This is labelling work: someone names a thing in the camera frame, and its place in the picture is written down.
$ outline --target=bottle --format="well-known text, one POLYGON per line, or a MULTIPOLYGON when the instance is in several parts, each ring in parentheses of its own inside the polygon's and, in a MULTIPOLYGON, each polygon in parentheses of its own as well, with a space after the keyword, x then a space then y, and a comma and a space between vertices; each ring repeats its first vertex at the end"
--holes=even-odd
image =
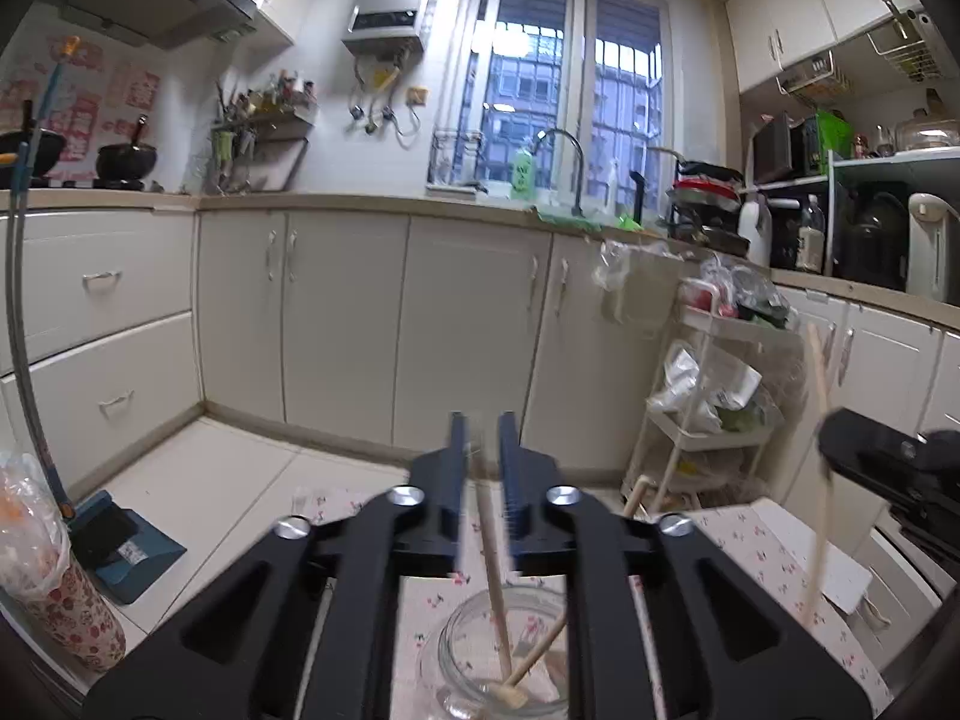
POLYGON ((755 265, 769 268, 770 248, 773 245, 774 223, 763 194, 752 191, 740 209, 736 233, 750 241, 747 259, 755 265))
POLYGON ((616 215, 616 201, 620 195, 620 162, 616 157, 610 161, 610 172, 607 174, 607 200, 603 205, 604 214, 609 217, 616 215))
POLYGON ((533 200, 536 198, 536 172, 534 170, 534 155, 530 153, 530 139, 524 141, 523 146, 517 148, 514 154, 514 168, 510 178, 510 199, 533 200))
POLYGON ((827 240, 824 212, 816 194, 810 194, 800 219, 797 236, 797 269, 819 274, 824 269, 824 242, 827 240))

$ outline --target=black pan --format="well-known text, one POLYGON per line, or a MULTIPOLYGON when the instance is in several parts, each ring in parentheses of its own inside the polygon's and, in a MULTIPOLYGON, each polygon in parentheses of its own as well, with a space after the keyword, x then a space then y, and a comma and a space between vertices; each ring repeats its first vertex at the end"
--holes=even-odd
POLYGON ((157 150, 140 142, 146 115, 136 120, 129 143, 111 143, 97 152, 97 175, 104 181, 138 181, 157 165, 157 150))
MULTIPOLYGON (((23 122, 20 129, 14 132, 5 132, 0 135, 0 154, 16 153, 21 143, 30 143, 32 132, 37 123, 34 121, 34 102, 24 100, 23 122)), ((37 150, 37 160, 34 162, 34 177, 40 178, 59 162, 59 156, 66 146, 66 138, 59 132, 49 129, 40 130, 40 148, 37 150)), ((13 178, 13 166, 0 167, 0 189, 10 189, 13 178)))

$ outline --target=glass jar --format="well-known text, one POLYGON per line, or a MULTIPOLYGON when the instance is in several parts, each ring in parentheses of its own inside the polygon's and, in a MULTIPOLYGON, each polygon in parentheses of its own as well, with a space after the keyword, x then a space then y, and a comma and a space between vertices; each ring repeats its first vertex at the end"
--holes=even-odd
MULTIPOLYGON (((565 603, 563 595, 541 587, 505 586, 503 596, 516 665, 563 613, 565 603)), ((484 590, 459 605, 421 649, 416 662, 415 717, 472 720, 483 709, 485 720, 565 718, 565 632, 520 682, 518 687, 528 701, 519 709, 507 707, 485 689, 490 683, 502 682, 494 645, 490 594, 484 590)))

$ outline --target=faucet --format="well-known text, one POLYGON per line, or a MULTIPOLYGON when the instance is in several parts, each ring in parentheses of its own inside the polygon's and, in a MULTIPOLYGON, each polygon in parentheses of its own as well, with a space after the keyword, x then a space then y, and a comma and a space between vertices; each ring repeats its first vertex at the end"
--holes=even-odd
POLYGON ((577 149, 577 156, 580 158, 580 166, 577 169, 577 194, 573 199, 572 213, 575 217, 582 217, 582 215, 584 215, 584 209, 580 207, 580 195, 584 191, 584 148, 580 145, 580 141, 574 138, 573 135, 571 135, 565 129, 560 129, 560 127, 550 127, 550 129, 541 129, 541 131, 536 134, 536 141, 534 141, 534 146, 530 149, 530 153, 536 155, 539 145, 543 143, 549 135, 563 135, 566 138, 569 138, 570 143, 573 143, 573 148, 577 149))

